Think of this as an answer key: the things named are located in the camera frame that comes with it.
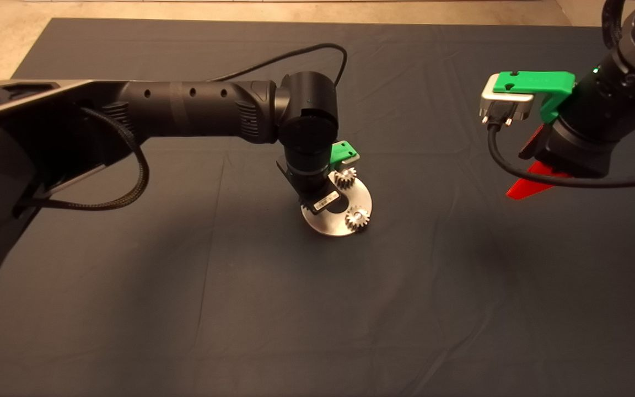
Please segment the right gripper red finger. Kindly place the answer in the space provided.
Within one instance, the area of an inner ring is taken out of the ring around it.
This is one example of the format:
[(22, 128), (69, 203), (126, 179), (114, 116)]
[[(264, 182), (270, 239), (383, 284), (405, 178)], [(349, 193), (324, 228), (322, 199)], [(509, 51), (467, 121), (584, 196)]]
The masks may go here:
[(522, 160), (529, 160), (534, 158), (537, 153), (537, 145), (539, 145), (539, 138), (542, 133), (547, 130), (547, 124), (541, 124), (532, 136), (526, 141), (522, 149), (520, 150), (520, 158)]
[[(542, 176), (554, 176), (555, 178), (571, 178), (569, 174), (560, 173), (541, 161), (535, 161), (532, 163), (532, 165), (528, 168), (528, 172), (540, 174)], [(553, 188), (552, 184), (536, 183), (535, 181), (530, 181), (528, 179), (517, 179), (517, 181), (515, 181), (515, 183), (507, 191), (506, 197), (513, 200), (523, 200), (551, 188)]]

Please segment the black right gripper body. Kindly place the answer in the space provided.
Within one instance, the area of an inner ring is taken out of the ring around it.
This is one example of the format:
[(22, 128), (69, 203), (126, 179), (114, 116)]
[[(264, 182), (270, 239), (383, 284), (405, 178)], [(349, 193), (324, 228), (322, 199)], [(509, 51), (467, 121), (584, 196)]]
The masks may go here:
[(592, 141), (554, 124), (537, 134), (537, 160), (574, 178), (604, 178), (617, 144)]

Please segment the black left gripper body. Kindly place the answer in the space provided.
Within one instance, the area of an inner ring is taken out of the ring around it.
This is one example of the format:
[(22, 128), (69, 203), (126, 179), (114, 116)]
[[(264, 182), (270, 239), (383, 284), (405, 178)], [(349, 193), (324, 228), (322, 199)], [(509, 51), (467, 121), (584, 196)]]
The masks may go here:
[(277, 162), (276, 165), (298, 195), (302, 209), (309, 213), (320, 214), (346, 197), (330, 178), (332, 170), (329, 167), (306, 174), (291, 168), (287, 162)]

